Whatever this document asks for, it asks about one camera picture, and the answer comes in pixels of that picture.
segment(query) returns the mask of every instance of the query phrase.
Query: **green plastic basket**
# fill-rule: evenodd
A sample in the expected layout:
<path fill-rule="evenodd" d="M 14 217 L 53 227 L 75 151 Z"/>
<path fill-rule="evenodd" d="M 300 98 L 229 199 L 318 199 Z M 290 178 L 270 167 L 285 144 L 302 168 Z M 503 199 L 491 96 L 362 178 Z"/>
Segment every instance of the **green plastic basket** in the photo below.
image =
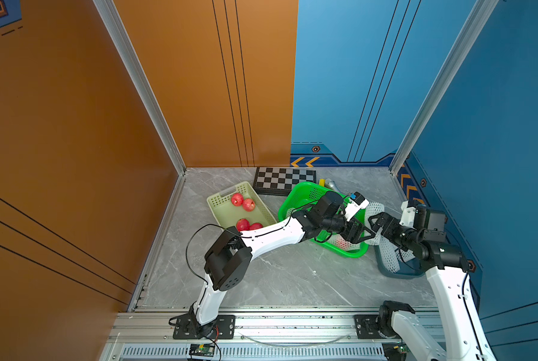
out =
<path fill-rule="evenodd" d="M 317 200 L 329 191 L 330 189 L 311 182 L 303 182 L 297 184 L 293 187 L 291 193 L 289 193 L 289 196 L 287 197 L 281 208 L 279 208 L 279 213 L 277 215 L 279 221 L 286 219 L 295 208 L 301 207 L 309 202 Z M 355 217 L 357 218 L 357 220 L 363 223 L 365 214 L 366 211 L 362 209 L 355 215 Z M 321 231 L 321 233 L 317 236 L 317 240 L 323 241 L 325 238 L 327 238 L 328 235 L 329 232 Z M 347 248 L 353 248 L 357 245 L 352 245 L 351 243 L 346 242 L 343 238 L 341 238 L 341 236 L 336 237 L 335 235 L 333 235 L 328 242 L 316 243 L 343 257 L 350 258 L 359 258 L 363 256 L 367 252 L 368 247 L 367 243 L 361 242 L 358 249 L 345 250 Z"/>

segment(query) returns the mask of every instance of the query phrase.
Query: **orange wall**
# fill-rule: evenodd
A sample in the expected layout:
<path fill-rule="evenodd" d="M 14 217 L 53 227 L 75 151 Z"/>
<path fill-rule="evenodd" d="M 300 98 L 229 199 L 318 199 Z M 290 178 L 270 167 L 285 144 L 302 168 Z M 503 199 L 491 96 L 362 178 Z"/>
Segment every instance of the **orange wall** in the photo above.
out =
<path fill-rule="evenodd" d="M 289 164 L 297 0 L 115 4 L 187 166 Z"/>
<path fill-rule="evenodd" d="M 92 1 L 21 5 L 0 28 L 0 359 L 96 360 L 177 174 Z"/>

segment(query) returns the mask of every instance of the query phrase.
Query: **black mounting plate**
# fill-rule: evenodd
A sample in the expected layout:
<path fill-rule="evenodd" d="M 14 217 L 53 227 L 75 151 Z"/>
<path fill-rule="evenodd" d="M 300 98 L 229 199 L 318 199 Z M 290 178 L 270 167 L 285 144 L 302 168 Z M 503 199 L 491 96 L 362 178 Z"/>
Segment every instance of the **black mounting plate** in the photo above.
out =
<path fill-rule="evenodd" d="M 376 322 L 377 314 L 373 315 L 354 315 L 355 328 L 357 331 L 357 338 L 364 339 L 378 339 L 387 338 L 379 333 L 379 326 Z"/>
<path fill-rule="evenodd" d="M 191 332 L 190 329 L 190 316 L 189 314 L 181 315 L 177 318 L 177 324 L 175 325 L 175 332 L 172 334 L 175 340 L 200 340 L 204 338 L 203 335 L 197 335 Z M 219 315 L 215 322 L 215 326 L 219 328 L 220 340 L 231 340 L 235 334 L 235 316 L 234 315 Z M 217 332 L 213 328 L 213 331 L 208 336 L 215 340 Z"/>

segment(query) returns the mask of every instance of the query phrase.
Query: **aluminum frame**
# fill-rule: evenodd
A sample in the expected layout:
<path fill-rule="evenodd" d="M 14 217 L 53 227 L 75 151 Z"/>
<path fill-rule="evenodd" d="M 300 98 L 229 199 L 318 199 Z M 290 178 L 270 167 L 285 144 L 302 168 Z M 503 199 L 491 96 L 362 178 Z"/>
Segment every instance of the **aluminum frame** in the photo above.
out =
<path fill-rule="evenodd" d="M 423 128 L 425 128 L 435 108 L 438 106 L 440 100 L 442 100 L 449 84 L 452 82 L 454 76 L 456 76 L 457 71 L 460 69 L 461 64 L 474 45 L 478 35 L 482 32 L 497 3 L 498 0 L 477 0 L 474 4 L 442 68 L 439 69 L 438 76 L 436 76 L 430 91 L 425 96 L 422 106 L 417 111 L 408 132 L 405 134 L 400 148 L 397 149 L 389 165 L 392 175 L 395 176 L 397 174 L 401 165 L 410 154 L 417 139 L 423 132 Z"/>
<path fill-rule="evenodd" d="M 236 316 L 235 337 L 219 340 L 224 346 L 238 344 L 287 343 L 319 344 L 336 340 L 336 344 L 373 345 L 400 343 L 400 338 L 359 340 L 355 314 L 378 313 L 376 307 L 239 307 L 222 308 L 222 314 Z M 438 342 L 445 342 L 444 330 L 437 307 L 416 307 L 420 323 Z M 108 336 L 101 360 L 119 359 L 123 347 L 130 344 L 186 344 L 174 340 L 174 329 L 169 319 L 187 312 L 186 308 L 172 308 L 167 312 L 119 313 Z"/>
<path fill-rule="evenodd" d="M 93 2 L 103 20 L 104 26 L 107 28 L 108 34 L 113 40 L 116 50 L 121 56 L 121 60 L 125 64 L 139 97 L 149 113 L 150 120 L 159 134 L 167 154 L 177 170 L 177 174 L 179 174 L 179 177 L 183 176 L 186 171 L 185 163 L 113 0 L 93 0 Z"/>
<path fill-rule="evenodd" d="M 133 296 L 131 297 L 131 300 L 127 307 L 127 312 L 135 311 L 138 301 L 143 297 L 143 289 L 148 286 L 150 275 L 153 272 L 153 268 L 155 268 L 155 264 L 157 262 L 157 258 L 159 257 L 160 250 L 163 246 L 165 236 L 167 235 L 167 231 L 169 229 L 169 226 L 171 225 L 172 216 L 175 213 L 175 208 L 177 208 L 177 204 L 179 202 L 179 199 L 181 198 L 181 191 L 184 184 L 185 176 L 179 175 L 179 177 L 177 178 L 177 182 L 175 183 L 175 187 L 172 190 L 171 197 L 169 198 L 167 208 L 164 211 L 159 228 L 157 229 L 157 234 L 155 236 L 155 239 L 153 240 L 153 244 L 150 246 L 150 251 L 147 256 L 147 260 L 145 261 L 145 265 L 143 266 L 141 276 L 139 277 L 137 285 L 134 288 Z"/>

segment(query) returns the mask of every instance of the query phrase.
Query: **metal vent grille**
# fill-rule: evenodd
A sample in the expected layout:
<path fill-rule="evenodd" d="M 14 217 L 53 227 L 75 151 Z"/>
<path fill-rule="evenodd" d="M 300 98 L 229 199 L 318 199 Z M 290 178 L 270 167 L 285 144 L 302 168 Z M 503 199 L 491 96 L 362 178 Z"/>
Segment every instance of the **metal vent grille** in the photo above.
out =
<path fill-rule="evenodd" d="M 355 358 L 362 359 L 364 356 L 382 356 L 385 359 L 383 348 L 381 346 L 329 346 L 329 347 L 295 347 L 295 348 L 278 348 L 268 346 L 248 345 L 245 347 L 222 347 L 223 358 L 230 357 L 235 359 L 243 358 L 265 358 L 265 357 L 286 357 L 295 359 L 299 357 L 322 358 L 327 356 L 328 359 L 333 358 Z"/>
<path fill-rule="evenodd" d="M 163 346 L 160 345 L 130 345 L 126 346 L 121 353 L 122 357 L 126 356 L 186 356 L 188 348 L 186 345 Z"/>
<path fill-rule="evenodd" d="M 190 344 L 126 344 L 121 360 L 187 359 Z M 386 360 L 381 343 L 343 343 L 310 347 L 271 347 L 251 343 L 219 344 L 223 361 L 274 360 Z"/>

